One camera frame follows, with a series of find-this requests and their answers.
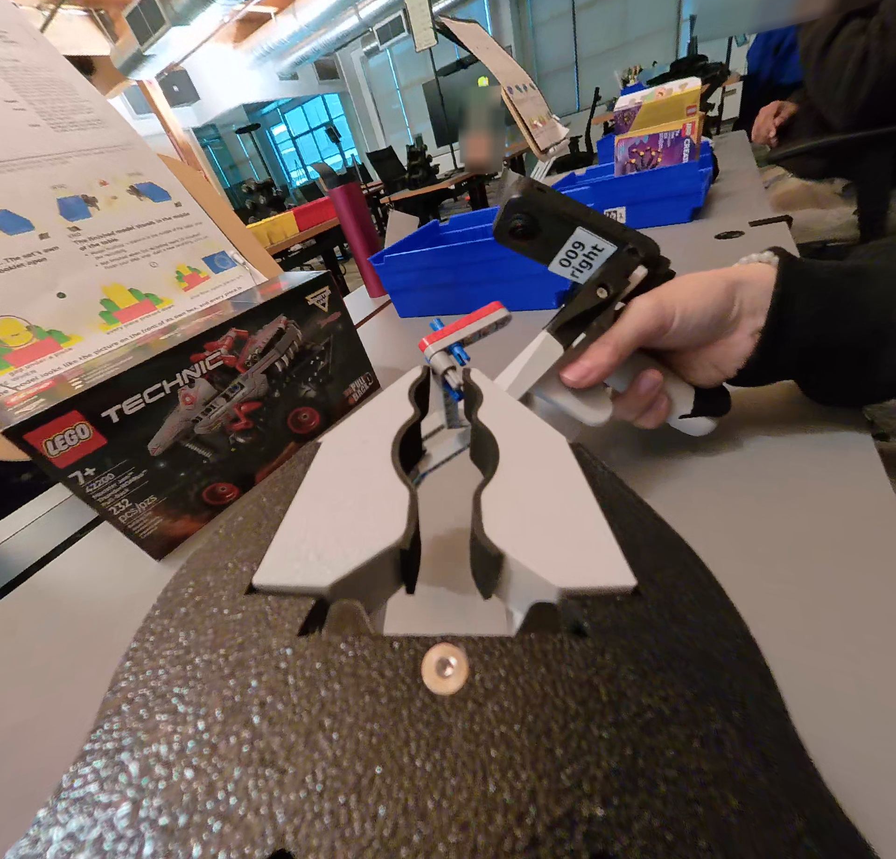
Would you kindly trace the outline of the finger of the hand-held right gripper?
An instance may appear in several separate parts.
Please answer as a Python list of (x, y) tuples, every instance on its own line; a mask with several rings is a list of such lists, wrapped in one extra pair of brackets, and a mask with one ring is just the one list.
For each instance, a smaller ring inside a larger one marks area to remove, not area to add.
[(498, 387), (521, 400), (564, 355), (564, 347), (543, 329), (497, 377)]

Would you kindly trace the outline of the black wall screen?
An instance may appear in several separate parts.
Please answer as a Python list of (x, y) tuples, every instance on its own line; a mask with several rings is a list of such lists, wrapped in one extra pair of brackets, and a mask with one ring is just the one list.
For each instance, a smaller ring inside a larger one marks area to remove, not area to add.
[(473, 92), (479, 88), (478, 81), (483, 77), (487, 78), (484, 70), (471, 67), (433, 78), (423, 84), (424, 100), (436, 146), (447, 147), (458, 142), (464, 118), (463, 110)]

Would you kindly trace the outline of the black speaker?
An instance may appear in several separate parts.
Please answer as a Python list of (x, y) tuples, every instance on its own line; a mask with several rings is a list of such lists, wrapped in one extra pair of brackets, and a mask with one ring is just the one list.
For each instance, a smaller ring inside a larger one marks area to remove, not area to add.
[(182, 67), (160, 74), (157, 81), (165, 101), (173, 109), (192, 106), (200, 102), (194, 81), (189, 72)]

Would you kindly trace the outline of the red lego beam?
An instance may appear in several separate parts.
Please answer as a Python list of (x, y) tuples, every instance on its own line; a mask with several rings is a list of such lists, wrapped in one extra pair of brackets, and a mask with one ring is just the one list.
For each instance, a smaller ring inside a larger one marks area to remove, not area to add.
[(506, 327), (511, 320), (512, 313), (502, 303), (492, 302), (451, 324), (434, 329), (420, 340), (419, 349), (430, 363), (437, 354), (451, 354), (453, 346), (464, 349)]

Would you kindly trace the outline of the black lego set box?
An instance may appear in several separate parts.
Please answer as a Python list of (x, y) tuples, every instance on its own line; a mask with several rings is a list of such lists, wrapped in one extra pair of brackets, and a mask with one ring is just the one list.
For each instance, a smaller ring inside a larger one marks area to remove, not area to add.
[(290, 272), (3, 400), (2, 434), (160, 561), (378, 390), (330, 272)]

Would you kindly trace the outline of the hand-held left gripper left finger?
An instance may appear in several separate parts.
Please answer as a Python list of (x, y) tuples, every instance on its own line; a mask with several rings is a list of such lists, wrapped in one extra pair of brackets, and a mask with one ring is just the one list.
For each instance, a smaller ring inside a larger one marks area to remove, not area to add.
[(359, 626), (384, 634), (388, 602), (413, 595), (420, 573), (414, 480), (429, 400), (430, 372), (419, 365), (319, 439), (252, 576), (254, 591), (316, 601), (323, 626), (352, 607), (364, 616)]

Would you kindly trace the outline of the printed instruction sheet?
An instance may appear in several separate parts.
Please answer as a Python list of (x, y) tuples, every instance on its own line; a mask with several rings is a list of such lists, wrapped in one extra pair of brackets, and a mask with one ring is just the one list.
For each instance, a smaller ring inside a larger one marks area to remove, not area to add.
[(265, 277), (23, 11), (1, 11), (1, 389)]

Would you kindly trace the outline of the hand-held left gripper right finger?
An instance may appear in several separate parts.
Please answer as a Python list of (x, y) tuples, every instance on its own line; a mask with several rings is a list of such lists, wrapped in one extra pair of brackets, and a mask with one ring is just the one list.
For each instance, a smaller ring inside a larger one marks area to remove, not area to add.
[(566, 438), (476, 369), (467, 369), (469, 457), (481, 474), (469, 564), (511, 633), (536, 606), (627, 595), (637, 580)]

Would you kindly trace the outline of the person's right hand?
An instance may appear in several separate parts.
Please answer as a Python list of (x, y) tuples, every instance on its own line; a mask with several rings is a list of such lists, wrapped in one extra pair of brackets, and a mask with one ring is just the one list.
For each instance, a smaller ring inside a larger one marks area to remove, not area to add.
[(655, 429), (671, 417), (658, 363), (697, 388), (733, 378), (756, 349), (770, 310), (778, 257), (771, 251), (736, 265), (677, 277), (631, 300), (603, 335), (559, 372), (567, 387), (605, 383), (634, 353), (655, 358), (612, 398), (616, 418)]

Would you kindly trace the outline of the yellow plastic bin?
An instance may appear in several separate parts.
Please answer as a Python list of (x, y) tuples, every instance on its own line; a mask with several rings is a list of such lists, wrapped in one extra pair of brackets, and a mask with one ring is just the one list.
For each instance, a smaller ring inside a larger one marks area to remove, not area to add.
[(299, 234), (293, 210), (250, 223), (247, 228), (264, 248), (280, 244)]

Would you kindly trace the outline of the red plastic bin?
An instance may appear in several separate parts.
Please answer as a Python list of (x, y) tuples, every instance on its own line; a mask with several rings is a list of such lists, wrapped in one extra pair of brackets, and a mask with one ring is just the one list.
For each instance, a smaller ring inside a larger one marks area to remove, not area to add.
[(317, 200), (294, 207), (290, 214), (294, 217), (299, 233), (306, 233), (332, 221), (338, 222), (332, 200), (325, 195)]

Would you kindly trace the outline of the light grey lego beam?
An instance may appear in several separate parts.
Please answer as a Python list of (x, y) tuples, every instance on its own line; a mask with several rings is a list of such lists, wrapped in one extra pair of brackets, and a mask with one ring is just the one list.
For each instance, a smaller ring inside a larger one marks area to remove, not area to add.
[(422, 458), (413, 468), (411, 482), (420, 486), (431, 473), (459, 458), (469, 448), (470, 425), (464, 416), (462, 370), (469, 356), (440, 350), (427, 361), (434, 397), (431, 413), (421, 425)]

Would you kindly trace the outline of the blue plastic storage bin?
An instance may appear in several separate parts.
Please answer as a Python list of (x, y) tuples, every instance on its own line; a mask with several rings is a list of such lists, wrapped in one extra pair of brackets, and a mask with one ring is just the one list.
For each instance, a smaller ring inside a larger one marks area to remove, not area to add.
[(494, 301), (511, 312), (563, 305), (572, 283), (498, 244), (498, 211), (428, 222), (370, 257), (398, 316), (464, 315)]
[(553, 187), (577, 203), (618, 222), (644, 229), (691, 222), (702, 210), (714, 181), (711, 142), (700, 158), (680, 165), (616, 176), (611, 164), (563, 175)]

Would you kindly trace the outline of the purple lego box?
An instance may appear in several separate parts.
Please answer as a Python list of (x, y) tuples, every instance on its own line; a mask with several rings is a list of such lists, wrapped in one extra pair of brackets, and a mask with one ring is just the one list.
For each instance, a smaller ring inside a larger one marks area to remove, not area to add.
[(614, 140), (614, 175), (631, 175), (670, 168), (700, 159), (704, 114), (641, 130)]

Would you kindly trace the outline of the maroon water bottle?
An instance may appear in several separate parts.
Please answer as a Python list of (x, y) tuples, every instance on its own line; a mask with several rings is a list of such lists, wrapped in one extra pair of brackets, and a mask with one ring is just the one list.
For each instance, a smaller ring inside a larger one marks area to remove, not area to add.
[(387, 296), (371, 262), (371, 256), (380, 251), (383, 245), (360, 184), (350, 181), (331, 187), (328, 189), (328, 198), (337, 214), (369, 297)]

